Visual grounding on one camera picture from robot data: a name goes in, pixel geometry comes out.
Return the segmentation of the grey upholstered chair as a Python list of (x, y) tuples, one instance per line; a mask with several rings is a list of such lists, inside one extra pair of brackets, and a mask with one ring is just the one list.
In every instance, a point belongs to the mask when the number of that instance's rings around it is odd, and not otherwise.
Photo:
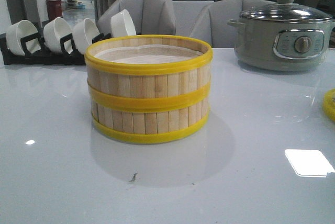
[(237, 29), (228, 25), (244, 10), (270, 4), (267, 0), (223, 0), (205, 6), (197, 16), (190, 37), (206, 41), (213, 48), (233, 48)]
[(176, 18), (172, 0), (116, 0), (98, 19), (103, 34), (111, 32), (110, 19), (127, 10), (137, 33), (142, 35), (175, 35)]

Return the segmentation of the grey upholstered chair left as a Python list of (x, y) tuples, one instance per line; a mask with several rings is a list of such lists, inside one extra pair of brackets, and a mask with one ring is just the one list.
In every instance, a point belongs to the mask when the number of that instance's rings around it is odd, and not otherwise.
[(172, 0), (116, 0), (98, 19), (103, 34), (111, 32), (110, 19), (127, 10), (137, 33), (142, 35), (175, 35), (176, 18)]

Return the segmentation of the white liner paper upper drawer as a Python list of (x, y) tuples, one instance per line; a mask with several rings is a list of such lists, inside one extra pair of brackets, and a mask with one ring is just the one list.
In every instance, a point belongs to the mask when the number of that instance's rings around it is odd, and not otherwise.
[(200, 51), (184, 47), (148, 44), (103, 50), (95, 54), (95, 58), (125, 64), (161, 64), (190, 60), (200, 55)]

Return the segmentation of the red bin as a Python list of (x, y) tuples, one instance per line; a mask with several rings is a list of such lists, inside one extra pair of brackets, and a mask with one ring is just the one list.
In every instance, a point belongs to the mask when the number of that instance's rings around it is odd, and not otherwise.
[(63, 17), (60, 0), (46, 0), (46, 7), (49, 21), (52, 21), (57, 17)]

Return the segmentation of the grey-green electric cooking pot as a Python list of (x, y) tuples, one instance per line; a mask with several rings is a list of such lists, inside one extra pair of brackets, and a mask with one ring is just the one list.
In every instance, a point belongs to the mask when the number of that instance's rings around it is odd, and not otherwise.
[(273, 71), (308, 71), (326, 58), (334, 20), (325, 23), (284, 23), (239, 18), (234, 52), (248, 65)]

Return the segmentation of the bamboo steamer drawer yellow rims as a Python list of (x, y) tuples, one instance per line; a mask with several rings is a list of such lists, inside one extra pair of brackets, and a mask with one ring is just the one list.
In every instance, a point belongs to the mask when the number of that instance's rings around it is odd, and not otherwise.
[(209, 99), (158, 113), (117, 111), (92, 100), (91, 113), (94, 126), (109, 138), (135, 144), (158, 144), (183, 139), (201, 129), (209, 116)]

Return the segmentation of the black bowl rack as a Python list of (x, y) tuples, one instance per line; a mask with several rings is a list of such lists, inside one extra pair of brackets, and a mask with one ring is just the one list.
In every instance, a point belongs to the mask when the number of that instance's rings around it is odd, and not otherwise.
[[(27, 49), (27, 44), (38, 40), (40, 50), (31, 53)], [(10, 64), (44, 64), (44, 65), (84, 65), (84, 55), (79, 53), (75, 46), (73, 35), (69, 34), (60, 39), (62, 53), (53, 53), (45, 46), (45, 40), (39, 32), (25, 36), (20, 40), (24, 55), (13, 54), (6, 45), (6, 34), (1, 34), (1, 52), (5, 65)]]

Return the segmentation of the grey upholstered chair right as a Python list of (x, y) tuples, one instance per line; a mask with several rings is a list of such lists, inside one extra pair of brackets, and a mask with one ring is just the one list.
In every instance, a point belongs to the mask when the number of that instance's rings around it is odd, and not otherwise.
[(233, 48), (237, 29), (228, 25), (244, 10), (270, 4), (267, 0), (223, 0), (205, 6), (197, 16), (190, 37), (206, 41), (213, 48)]

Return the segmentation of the glass pot lid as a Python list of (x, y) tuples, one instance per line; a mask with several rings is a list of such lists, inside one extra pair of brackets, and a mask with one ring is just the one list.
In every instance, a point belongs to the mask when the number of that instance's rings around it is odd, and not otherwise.
[(277, 0), (276, 3), (253, 7), (242, 11), (240, 17), (284, 23), (325, 23), (332, 21), (331, 15), (313, 7), (300, 5), (294, 1)]

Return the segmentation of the yellow woven bamboo steamer lid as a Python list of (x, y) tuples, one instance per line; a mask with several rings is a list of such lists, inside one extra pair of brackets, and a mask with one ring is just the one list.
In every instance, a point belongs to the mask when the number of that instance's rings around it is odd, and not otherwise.
[(323, 96), (322, 109), (325, 115), (335, 121), (335, 103), (334, 103), (335, 89), (327, 91)]

